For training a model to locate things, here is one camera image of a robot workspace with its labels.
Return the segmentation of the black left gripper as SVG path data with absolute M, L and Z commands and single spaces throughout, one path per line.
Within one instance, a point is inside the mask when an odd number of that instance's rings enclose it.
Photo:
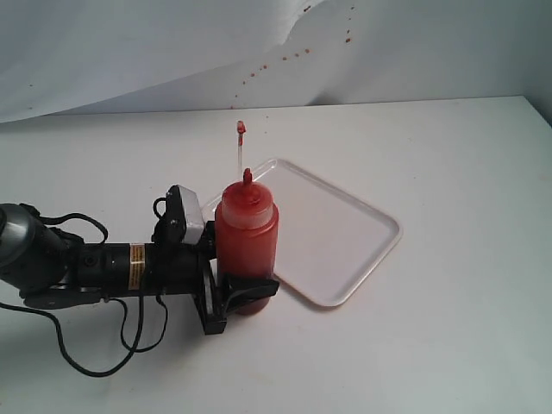
M 206 223 L 195 245 L 185 244 L 182 238 L 171 239 L 172 230 L 173 226 L 165 219 L 154 227 L 152 242 L 146 246 L 144 294 L 191 296 L 206 335 L 224 332 L 227 324 L 224 315 L 256 314 L 277 293 L 279 282 L 272 277 L 243 278 L 226 273 L 220 299 L 210 263 L 216 258 L 214 223 Z

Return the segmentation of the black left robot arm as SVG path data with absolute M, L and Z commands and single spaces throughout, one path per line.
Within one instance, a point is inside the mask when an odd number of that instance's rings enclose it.
M 32 309 L 58 310 L 139 295 L 192 296 L 204 333 L 227 324 L 211 271 L 214 231 L 184 242 L 183 221 L 159 216 L 149 243 L 86 243 L 59 225 L 80 213 L 43 217 L 26 204 L 1 206 L 1 280 Z

